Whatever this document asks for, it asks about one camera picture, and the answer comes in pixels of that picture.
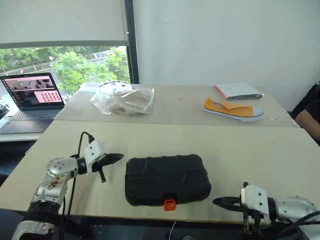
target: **clear plastic bag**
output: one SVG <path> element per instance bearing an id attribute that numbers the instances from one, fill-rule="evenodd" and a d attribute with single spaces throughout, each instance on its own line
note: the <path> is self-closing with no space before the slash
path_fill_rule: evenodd
<path id="1" fill-rule="evenodd" d="M 100 87 L 90 99 L 102 114 L 125 115 L 151 114 L 155 98 L 154 88 L 141 87 L 131 91 L 114 93 Z"/>

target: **shoe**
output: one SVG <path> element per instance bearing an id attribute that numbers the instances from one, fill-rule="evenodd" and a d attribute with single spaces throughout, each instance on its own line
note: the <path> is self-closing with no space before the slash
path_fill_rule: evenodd
<path id="1" fill-rule="evenodd" d="M 210 97 L 205 100 L 203 110 L 212 115 L 243 123 L 256 122 L 264 116 L 264 111 L 259 107 L 230 102 L 215 102 Z"/>

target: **window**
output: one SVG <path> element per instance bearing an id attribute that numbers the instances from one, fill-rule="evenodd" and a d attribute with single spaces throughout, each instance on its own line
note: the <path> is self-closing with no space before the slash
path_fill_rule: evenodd
<path id="1" fill-rule="evenodd" d="M 62 95 L 84 82 L 131 82 L 126 46 L 49 46 L 0 49 L 0 76 L 52 73 Z M 7 94 L 0 85 L 0 98 Z"/>

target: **notebook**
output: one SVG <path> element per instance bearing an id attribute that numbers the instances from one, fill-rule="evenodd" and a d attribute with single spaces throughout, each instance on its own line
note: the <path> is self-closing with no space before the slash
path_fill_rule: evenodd
<path id="1" fill-rule="evenodd" d="M 228 100 L 232 99 L 260 99 L 263 94 L 246 82 L 232 82 L 216 84 L 215 88 Z"/>

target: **desk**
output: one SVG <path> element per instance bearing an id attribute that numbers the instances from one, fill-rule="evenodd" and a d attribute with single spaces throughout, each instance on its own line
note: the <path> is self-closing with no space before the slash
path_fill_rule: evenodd
<path id="1" fill-rule="evenodd" d="M 90 102 L 93 92 L 79 91 L 66 103 L 55 120 L 95 121 L 112 123 L 175 124 L 175 125 L 214 125 L 246 127 L 292 127 L 299 128 L 296 122 L 264 88 L 261 99 L 228 101 L 213 86 L 183 85 L 138 85 L 134 88 L 151 87 L 155 90 L 155 102 L 152 114 L 127 116 L 120 114 L 103 115 Z M 235 120 L 212 116 L 202 109 L 207 97 L 218 102 L 233 102 L 260 107 L 264 111 L 263 119 L 257 122 L 243 123 Z"/>
<path id="2" fill-rule="evenodd" d="M 54 157 L 77 152 L 80 133 L 102 141 L 124 158 L 98 173 L 77 178 L 71 214 L 128 219 L 241 222 L 242 215 L 212 204 L 217 197 L 238 196 L 243 181 L 266 189 L 273 198 L 303 196 L 320 207 L 320 148 L 301 128 L 140 124 L 55 120 L 0 188 L 0 208 L 26 211 Z M 212 185 L 203 201 L 178 205 L 131 206 L 125 199 L 126 162 L 133 157 L 198 154 Z M 69 202 L 72 181 L 66 202 Z"/>

